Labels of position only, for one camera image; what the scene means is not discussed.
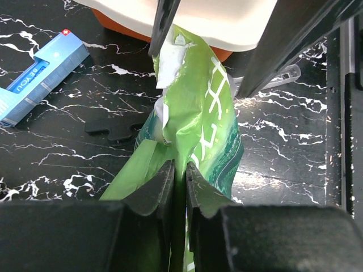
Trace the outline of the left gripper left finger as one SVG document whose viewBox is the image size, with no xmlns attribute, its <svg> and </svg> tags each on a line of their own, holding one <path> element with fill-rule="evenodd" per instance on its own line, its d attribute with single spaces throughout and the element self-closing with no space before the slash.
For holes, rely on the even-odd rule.
<svg viewBox="0 0 363 272">
<path fill-rule="evenodd" d="M 175 163 L 120 201 L 1 204 L 2 271 L 167 271 Z"/>
</svg>

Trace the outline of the clear plastic scoop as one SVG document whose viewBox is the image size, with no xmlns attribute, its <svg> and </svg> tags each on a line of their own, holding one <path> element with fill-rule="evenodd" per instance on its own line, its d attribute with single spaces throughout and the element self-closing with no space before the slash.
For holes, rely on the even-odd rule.
<svg viewBox="0 0 363 272">
<path fill-rule="evenodd" d="M 277 86 L 282 86 L 284 84 L 295 82 L 301 76 L 301 70 L 298 65 L 293 64 L 285 67 L 279 74 L 277 74 L 265 87 L 264 89 L 269 89 Z M 241 85 L 243 76 L 233 78 L 230 74 L 227 74 L 229 80 L 229 85 L 231 88 L 231 94 L 236 97 L 238 88 Z"/>
</svg>

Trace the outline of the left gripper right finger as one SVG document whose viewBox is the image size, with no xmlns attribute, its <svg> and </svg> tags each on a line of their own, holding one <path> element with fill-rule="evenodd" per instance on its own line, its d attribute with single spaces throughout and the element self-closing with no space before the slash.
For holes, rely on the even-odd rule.
<svg viewBox="0 0 363 272">
<path fill-rule="evenodd" d="M 186 186 L 196 271 L 362 270 L 362 234 L 341 209 L 238 204 L 193 163 Z"/>
</svg>

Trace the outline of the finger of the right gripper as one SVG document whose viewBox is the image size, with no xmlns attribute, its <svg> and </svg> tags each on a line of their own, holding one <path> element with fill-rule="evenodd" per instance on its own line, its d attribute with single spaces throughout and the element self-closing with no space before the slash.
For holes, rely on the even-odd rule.
<svg viewBox="0 0 363 272">
<path fill-rule="evenodd" d="M 237 92 L 247 98 L 321 37 L 362 11 L 362 1 L 278 1 Z"/>
<path fill-rule="evenodd" d="M 158 0 L 148 55 L 156 57 L 178 10 L 180 0 Z"/>
</svg>

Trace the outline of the green litter bag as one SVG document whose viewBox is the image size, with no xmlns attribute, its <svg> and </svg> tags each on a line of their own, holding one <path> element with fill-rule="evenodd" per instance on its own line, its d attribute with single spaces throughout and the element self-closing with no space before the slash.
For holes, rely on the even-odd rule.
<svg viewBox="0 0 363 272">
<path fill-rule="evenodd" d="M 155 102 L 136 138 L 133 155 L 102 194 L 121 200 L 149 181 L 167 160 L 175 161 L 172 232 L 168 271 L 192 271 L 185 244 L 185 172 L 192 162 L 203 178 L 227 197 L 244 152 L 235 115 L 235 88 L 210 46 L 173 25 L 153 59 Z"/>
</svg>

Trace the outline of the black plastic piece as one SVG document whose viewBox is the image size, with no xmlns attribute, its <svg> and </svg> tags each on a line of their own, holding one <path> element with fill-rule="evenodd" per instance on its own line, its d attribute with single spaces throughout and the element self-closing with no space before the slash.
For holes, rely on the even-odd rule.
<svg viewBox="0 0 363 272">
<path fill-rule="evenodd" d="M 104 118 L 85 123 L 85 132 L 97 134 L 107 132 L 109 141 L 128 141 L 133 136 L 133 130 L 145 123 L 145 119 L 136 118 Z"/>
</svg>

